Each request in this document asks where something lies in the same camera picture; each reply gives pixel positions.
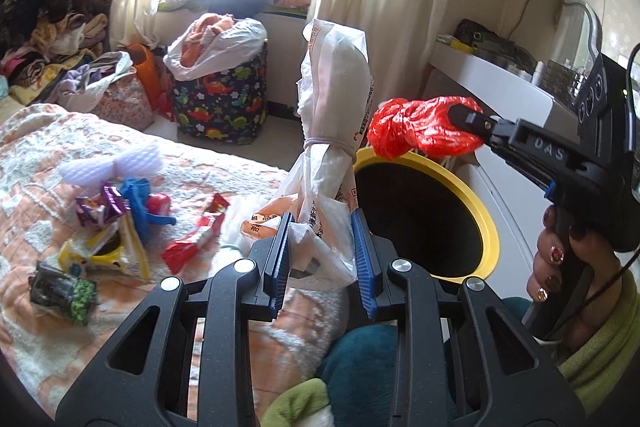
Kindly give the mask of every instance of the bed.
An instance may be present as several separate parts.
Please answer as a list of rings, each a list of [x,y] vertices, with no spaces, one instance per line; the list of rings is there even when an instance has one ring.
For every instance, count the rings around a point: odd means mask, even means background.
[[[237,156],[159,139],[164,165],[150,181],[155,191],[171,195],[178,223],[156,229],[146,248],[152,279],[145,283],[112,272],[95,277],[99,304],[85,328],[38,314],[28,297],[28,277],[36,260],[55,255],[80,228],[72,202],[81,189],[62,182],[58,166],[68,159],[117,153],[152,139],[156,138],[94,115],[47,104],[24,108],[0,126],[0,349],[24,388],[51,417],[114,329],[169,274],[160,254],[170,241],[193,228],[212,195],[220,192],[231,200],[249,192],[268,196],[286,175]],[[206,278],[217,247],[215,239],[210,241],[206,252],[192,259],[180,277],[186,282]],[[250,325],[258,417],[280,393],[312,377],[331,342],[344,333],[347,315],[344,291],[290,289],[276,321]],[[198,381],[201,334],[199,327],[191,367],[193,388]],[[190,416],[195,406],[192,392]]]

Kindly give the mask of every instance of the floor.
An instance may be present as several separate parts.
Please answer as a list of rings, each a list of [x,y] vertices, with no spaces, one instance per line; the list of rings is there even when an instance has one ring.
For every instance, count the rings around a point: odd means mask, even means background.
[[[302,152],[304,136],[300,120],[284,120],[268,116],[260,136],[250,145],[232,145],[208,138],[193,138],[181,133],[175,122],[156,114],[156,119],[145,134],[159,136],[173,142],[184,143],[200,149],[210,149],[223,154],[241,156],[260,163],[289,171]]]

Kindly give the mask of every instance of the metal screw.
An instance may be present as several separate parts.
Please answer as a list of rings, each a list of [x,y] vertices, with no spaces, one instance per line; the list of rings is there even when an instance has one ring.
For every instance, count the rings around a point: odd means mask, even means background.
[[[396,270],[397,272],[408,272],[411,270],[411,263],[406,259],[396,259],[391,263],[391,268]]]
[[[481,292],[484,290],[484,281],[479,277],[469,277],[466,280],[466,287],[474,292]]]
[[[162,279],[160,283],[160,287],[166,292],[171,292],[178,286],[180,286],[180,279],[177,277],[167,277],[166,279]]]
[[[251,259],[240,259],[234,264],[234,270],[238,273],[251,272],[254,269],[255,263]]]

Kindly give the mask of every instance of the hand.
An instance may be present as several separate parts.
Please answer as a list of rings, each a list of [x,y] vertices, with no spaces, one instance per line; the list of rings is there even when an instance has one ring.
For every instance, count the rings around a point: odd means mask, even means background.
[[[562,276],[559,266],[564,260],[562,242],[553,232],[556,210],[550,206],[543,217],[543,230],[538,236],[538,251],[533,259],[533,274],[527,292],[534,301],[545,301],[549,293],[560,291]],[[574,253],[593,267],[593,282],[587,298],[602,288],[620,270],[620,261],[604,237],[592,230],[573,227],[569,242]],[[607,321],[622,292],[622,279],[587,306],[567,328],[564,344],[572,351],[582,347]]]

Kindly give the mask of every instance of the laundry basket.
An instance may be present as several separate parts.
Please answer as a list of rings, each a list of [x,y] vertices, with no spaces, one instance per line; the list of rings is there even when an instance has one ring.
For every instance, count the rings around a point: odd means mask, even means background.
[[[238,145],[250,144],[267,118],[267,44],[232,70],[176,81],[170,99],[180,130]]]
[[[372,148],[354,165],[358,204],[371,233],[398,255],[454,283],[486,279],[498,262],[498,232],[484,204],[452,172],[407,153],[389,161]]]

